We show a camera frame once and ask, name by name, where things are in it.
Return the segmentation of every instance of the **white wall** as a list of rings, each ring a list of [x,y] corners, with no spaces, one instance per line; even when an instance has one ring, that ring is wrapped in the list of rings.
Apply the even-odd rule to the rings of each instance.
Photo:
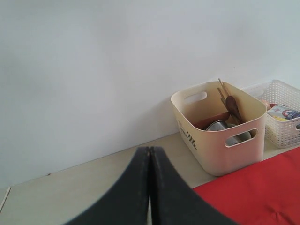
[[[299,6],[0,1],[0,187],[177,132],[170,96],[197,83],[300,88]]]

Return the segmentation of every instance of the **white plastic basket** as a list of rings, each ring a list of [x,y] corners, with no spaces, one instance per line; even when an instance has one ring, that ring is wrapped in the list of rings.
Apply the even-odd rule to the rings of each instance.
[[[283,104],[300,111],[300,90],[279,80],[272,80],[243,88],[245,92],[259,100]],[[300,118],[278,121],[267,114],[266,138],[278,148],[288,148],[300,144]]]
[[[219,82],[200,84],[171,97],[182,139],[203,169],[215,176],[261,161],[264,148],[266,106],[246,92],[228,83],[224,84],[236,98],[240,113],[247,121],[226,130],[206,131],[193,126],[196,122],[227,111],[217,90]],[[255,136],[236,145],[226,146],[228,138],[247,131],[253,131]]]

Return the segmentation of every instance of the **red cushion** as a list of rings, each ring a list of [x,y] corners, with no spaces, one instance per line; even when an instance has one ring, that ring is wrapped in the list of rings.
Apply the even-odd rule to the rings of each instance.
[[[300,225],[300,147],[194,191],[242,225]]]

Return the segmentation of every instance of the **white wire basket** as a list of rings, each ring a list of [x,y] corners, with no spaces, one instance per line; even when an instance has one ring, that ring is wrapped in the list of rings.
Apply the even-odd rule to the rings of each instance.
[[[300,90],[279,80],[255,84],[242,89],[259,100],[282,104],[300,111]],[[265,136],[278,148],[300,144],[300,118],[278,121],[267,114]]]

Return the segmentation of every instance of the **plastic storage bin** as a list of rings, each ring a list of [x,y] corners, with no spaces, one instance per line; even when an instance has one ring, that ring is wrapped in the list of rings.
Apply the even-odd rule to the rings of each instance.
[[[283,104],[300,111],[300,90],[282,81],[272,80],[243,88],[245,92],[259,100]],[[288,148],[300,144],[300,118],[289,121],[278,121],[267,114],[266,138],[278,148]]]
[[[203,169],[222,176],[263,158],[266,106],[255,97],[225,83],[236,98],[245,123],[221,131],[200,130],[196,122],[226,112],[217,88],[219,82],[208,82],[172,95],[174,113],[181,136]],[[226,146],[227,138],[250,131],[253,138],[233,146]]]

